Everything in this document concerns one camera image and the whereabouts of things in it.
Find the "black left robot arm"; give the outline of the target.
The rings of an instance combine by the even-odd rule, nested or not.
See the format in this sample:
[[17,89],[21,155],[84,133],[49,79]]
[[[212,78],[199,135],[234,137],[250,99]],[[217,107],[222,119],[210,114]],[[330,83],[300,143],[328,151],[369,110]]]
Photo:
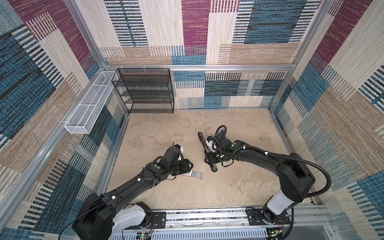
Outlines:
[[125,184],[100,196],[89,195],[72,223],[73,231],[81,240],[107,240],[129,227],[148,227],[152,209],[143,202],[132,206],[130,202],[169,176],[189,173],[192,168],[193,164],[184,158],[180,145],[169,147],[163,156],[148,163]]

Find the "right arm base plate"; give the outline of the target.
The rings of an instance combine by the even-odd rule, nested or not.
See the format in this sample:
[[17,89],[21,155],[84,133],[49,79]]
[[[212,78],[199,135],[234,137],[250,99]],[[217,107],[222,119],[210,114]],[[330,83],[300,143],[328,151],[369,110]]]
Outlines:
[[267,208],[246,208],[245,213],[250,226],[266,226],[266,225],[289,225],[291,219],[286,210],[280,215],[275,215]]

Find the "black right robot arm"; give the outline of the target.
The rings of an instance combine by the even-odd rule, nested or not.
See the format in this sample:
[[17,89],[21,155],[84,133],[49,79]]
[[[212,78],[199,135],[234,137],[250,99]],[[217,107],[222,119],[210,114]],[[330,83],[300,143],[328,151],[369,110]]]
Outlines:
[[[261,167],[279,178],[280,190],[260,210],[265,224],[275,224],[286,209],[296,206],[305,198],[324,194],[331,188],[331,176],[321,166],[303,160],[295,153],[276,154],[240,140],[231,142],[226,137],[226,133],[225,125],[219,126],[215,135],[208,138],[204,138],[202,133],[198,133],[206,155],[205,162],[210,166],[212,172],[218,170],[218,164],[221,164],[222,167],[229,167],[234,161],[239,161]],[[326,178],[326,185],[313,193],[310,190],[316,182],[316,178],[309,167],[317,169]]]

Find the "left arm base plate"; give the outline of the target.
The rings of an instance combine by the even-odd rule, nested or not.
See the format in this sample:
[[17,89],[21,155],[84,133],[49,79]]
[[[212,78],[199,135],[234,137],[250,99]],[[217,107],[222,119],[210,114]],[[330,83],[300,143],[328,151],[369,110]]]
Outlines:
[[164,229],[166,226],[167,213],[166,212],[152,212],[146,216],[141,224],[127,228],[127,230],[151,230],[152,228]]

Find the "red white staple box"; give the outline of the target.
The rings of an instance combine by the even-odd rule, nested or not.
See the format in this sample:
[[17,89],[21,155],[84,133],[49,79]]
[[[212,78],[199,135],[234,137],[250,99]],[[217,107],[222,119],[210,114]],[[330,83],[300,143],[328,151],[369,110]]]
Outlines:
[[192,176],[192,171],[190,171],[189,173],[183,174],[183,176],[191,177]]

